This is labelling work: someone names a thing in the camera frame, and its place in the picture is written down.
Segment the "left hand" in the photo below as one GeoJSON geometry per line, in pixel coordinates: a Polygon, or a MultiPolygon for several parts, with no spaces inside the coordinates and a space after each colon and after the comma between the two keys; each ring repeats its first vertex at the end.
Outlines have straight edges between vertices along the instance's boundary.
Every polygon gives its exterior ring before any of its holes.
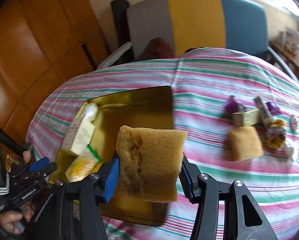
{"type": "Polygon", "coordinates": [[[20,235],[21,232],[15,226],[15,223],[22,220],[23,218],[28,222],[34,214],[34,211],[35,208],[32,206],[32,203],[26,202],[24,204],[24,209],[22,212],[14,210],[2,212],[0,214],[0,225],[6,232],[20,235]]]}

